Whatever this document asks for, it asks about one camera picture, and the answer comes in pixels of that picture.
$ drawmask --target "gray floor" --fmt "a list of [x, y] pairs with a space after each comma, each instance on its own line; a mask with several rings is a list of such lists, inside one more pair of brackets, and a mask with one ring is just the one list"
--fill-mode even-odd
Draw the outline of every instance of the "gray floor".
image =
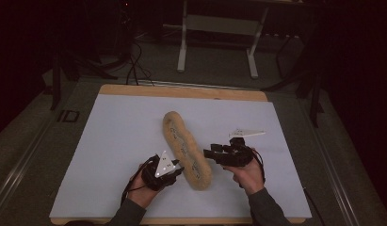
[[[139, 62], [150, 71], [156, 86], [259, 89], [281, 81], [274, 60], [282, 45], [282, 40], [277, 38], [260, 40], [255, 54], [260, 74], [257, 80], [250, 78], [244, 49], [189, 46], [185, 72], [178, 73], [179, 46], [173, 41], [161, 44], [140, 41], [139, 44], [142, 48]], [[293, 40], [281, 55], [284, 73], [294, 64], [301, 47], [299, 40]], [[20, 174], [18, 178], [9, 178], [16, 182], [12, 187], [17, 189], [8, 194], [0, 193], [0, 197], [7, 197], [0, 199], [0, 225], [52, 225], [48, 216], [56, 192], [98, 90], [105, 83], [125, 83], [129, 68], [130, 65], [126, 65], [112, 72], [120, 78], [117, 81], [103, 80], [85, 71], [79, 82], [63, 79], [63, 98], [56, 111], [49, 110], [51, 97], [42, 94], [3, 131], [0, 135], [0, 191], [12, 170]], [[138, 70], [137, 76], [142, 78], [144, 74]], [[139, 83], [151, 84], [143, 80]], [[276, 107], [299, 178], [325, 224], [387, 225], [387, 213], [328, 99], [328, 93], [321, 92], [324, 113], [318, 114], [319, 128], [315, 129], [308, 119], [310, 101], [297, 99], [295, 87], [293, 84], [266, 95]], [[56, 122], [62, 109], [80, 111], [79, 120]], [[17, 165], [22, 157], [30, 159], [30, 164]], [[321, 225], [313, 204], [309, 204], [314, 217], [302, 225]]]

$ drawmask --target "metal table leg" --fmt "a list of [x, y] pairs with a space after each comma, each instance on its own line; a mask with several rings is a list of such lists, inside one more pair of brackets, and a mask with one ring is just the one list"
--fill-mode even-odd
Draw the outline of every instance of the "metal table leg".
[[178, 73], [185, 71], [185, 61], [186, 61], [186, 17], [187, 17], [187, 0], [184, 1], [184, 16], [182, 19], [182, 43], [181, 50], [179, 51], [179, 60], [178, 60]]
[[257, 72], [257, 66], [255, 65], [254, 53], [255, 53], [255, 49], [257, 48], [258, 40], [261, 37], [261, 32], [264, 27], [264, 22], [266, 21], [266, 15], [268, 13], [268, 10], [269, 8], [264, 9], [264, 13], [261, 18], [261, 21], [258, 22], [257, 29], [255, 31], [254, 42], [252, 43], [251, 48], [247, 50], [247, 59], [249, 61], [250, 75], [251, 75], [251, 78], [253, 79], [258, 78], [258, 72]]

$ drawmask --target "black cable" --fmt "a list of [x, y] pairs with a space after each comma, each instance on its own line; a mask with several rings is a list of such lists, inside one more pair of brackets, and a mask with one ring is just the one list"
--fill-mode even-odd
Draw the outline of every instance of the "black cable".
[[320, 215], [320, 212], [319, 212], [317, 206], [315, 205], [315, 202], [314, 202], [313, 198], [310, 196], [310, 193], [308, 193], [307, 188], [306, 188], [306, 187], [303, 187], [302, 189], [304, 190], [304, 194], [305, 194], [305, 195], [307, 196], [307, 198], [310, 200], [311, 204], [312, 204], [313, 207], [314, 207], [314, 210], [316, 211], [317, 215], [319, 216], [319, 220], [320, 220], [321, 224], [322, 224], [323, 226], [325, 226], [325, 225], [326, 225], [326, 224], [325, 224], [325, 221], [323, 220], [322, 216]]
[[132, 43], [138, 47], [139, 54], [137, 55], [137, 58], [136, 58], [135, 61], [134, 61], [134, 58], [132, 57], [132, 54], [131, 54], [130, 59], [131, 59], [131, 62], [132, 62], [132, 67], [129, 70], [128, 74], [126, 75], [126, 85], [128, 85], [129, 76], [131, 75], [131, 72], [134, 72], [135, 79], [137, 80], [137, 75], [136, 75], [135, 67], [136, 67], [137, 62], [139, 61], [139, 59], [140, 59], [140, 57], [142, 55], [142, 48], [135, 41], [133, 41]]
[[255, 160], [258, 162], [258, 164], [260, 165], [260, 168], [261, 168], [261, 173], [263, 174], [262, 176], [263, 176], [263, 182], [265, 183], [266, 182], [266, 173], [265, 173], [265, 171], [264, 171], [264, 161], [263, 161], [263, 157], [257, 152], [257, 151], [255, 151], [257, 154], [254, 154], [253, 156], [254, 156], [254, 158], [255, 158]]
[[136, 81], [137, 86], [138, 86], [139, 83], [138, 83], [138, 81], [137, 81], [137, 68], [136, 68], [136, 64], [137, 64], [137, 60], [136, 60], [135, 63], [134, 63], [133, 69], [134, 69], [134, 77], [135, 77], [135, 81]]
[[137, 61], [137, 65], [138, 65], [138, 67], [140, 68], [140, 71], [141, 71], [141, 72], [143, 73], [143, 75], [145, 76], [145, 79], [149, 80], [149, 81], [152, 83], [152, 85], [154, 86], [154, 82], [153, 82], [153, 80], [150, 78], [150, 77], [152, 76], [152, 73], [151, 73], [149, 70], [144, 69], [138, 61]]
[[133, 190], [138, 190], [138, 189], [141, 189], [143, 188], [144, 186], [141, 186], [141, 187], [138, 187], [138, 188], [134, 188], [134, 189], [131, 189], [131, 186], [132, 184], [134, 183], [135, 179], [137, 178], [137, 176], [140, 174], [140, 172], [149, 164], [149, 162], [153, 161], [153, 157], [149, 158], [146, 162], [144, 162], [140, 167], [139, 169], [137, 170], [137, 172], [134, 174], [134, 176], [132, 177], [132, 179], [129, 181], [128, 185], [126, 185], [125, 189], [123, 190], [122, 192], [122, 196], [121, 196], [121, 204], [123, 204], [123, 202], [125, 201], [126, 197], [128, 196], [128, 192], [130, 191], [133, 191]]
[[136, 65], [138, 65], [138, 67], [140, 68], [140, 70], [142, 71], [142, 73], [145, 75], [145, 77], [146, 77], [147, 79], [149, 79], [150, 82], [152, 83], [152, 85], [154, 86], [154, 83], [153, 83], [152, 79], [150, 79], [150, 77], [152, 76], [152, 74], [150, 73], [150, 71], [146, 70], [146, 71], [149, 72], [149, 74], [150, 74], [150, 75], [147, 75], [147, 74], [144, 72], [145, 69], [143, 69], [143, 67], [141, 66], [141, 64], [138, 62], [139, 59], [140, 59], [140, 57], [141, 57], [141, 55], [142, 55], [142, 52], [143, 52], [143, 51], [142, 51], [142, 48], [141, 48], [141, 46], [140, 46], [137, 42], [135, 42], [135, 41], [134, 41], [134, 45], [136, 45], [137, 48], [139, 48], [139, 55], [137, 56], [137, 59], [136, 59]]

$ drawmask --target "wrist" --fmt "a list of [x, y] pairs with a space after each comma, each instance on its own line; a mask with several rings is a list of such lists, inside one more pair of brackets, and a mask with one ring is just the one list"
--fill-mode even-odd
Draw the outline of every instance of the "wrist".
[[153, 200], [153, 197], [145, 194], [137, 194], [135, 192], [130, 192], [128, 194], [128, 199], [132, 202], [138, 204], [142, 208], [147, 208]]
[[255, 185], [255, 186], [249, 186], [247, 188], [245, 188], [245, 191], [246, 191], [246, 194], [249, 196], [249, 195], [252, 195], [254, 193], [257, 193], [258, 191], [264, 189], [264, 185]]

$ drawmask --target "sleeve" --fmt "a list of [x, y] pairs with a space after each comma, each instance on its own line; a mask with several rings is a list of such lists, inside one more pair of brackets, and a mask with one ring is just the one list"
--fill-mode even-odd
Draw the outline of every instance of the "sleeve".
[[253, 225], [291, 225], [289, 220], [284, 216], [281, 207], [269, 195], [266, 188], [249, 195], [249, 205], [251, 209], [251, 215], [254, 221]]
[[116, 215], [105, 226], [139, 225], [146, 214], [146, 209], [133, 201], [126, 199]]

